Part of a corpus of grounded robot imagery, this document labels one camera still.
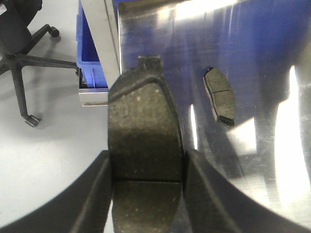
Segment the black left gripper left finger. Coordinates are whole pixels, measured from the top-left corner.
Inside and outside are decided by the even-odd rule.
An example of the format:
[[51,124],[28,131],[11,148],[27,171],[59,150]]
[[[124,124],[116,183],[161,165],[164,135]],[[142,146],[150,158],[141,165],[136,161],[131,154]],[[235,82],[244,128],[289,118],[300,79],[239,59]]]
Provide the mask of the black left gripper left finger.
[[51,201],[1,228],[2,233],[102,233],[112,198],[109,152]]

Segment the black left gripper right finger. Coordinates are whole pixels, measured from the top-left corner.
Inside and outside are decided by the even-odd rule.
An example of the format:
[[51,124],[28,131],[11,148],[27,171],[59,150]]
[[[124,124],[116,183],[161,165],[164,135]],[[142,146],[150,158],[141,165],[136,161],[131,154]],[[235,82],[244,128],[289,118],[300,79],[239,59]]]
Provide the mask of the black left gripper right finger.
[[184,200],[195,233],[308,233],[257,203],[220,174],[196,150],[185,154]]

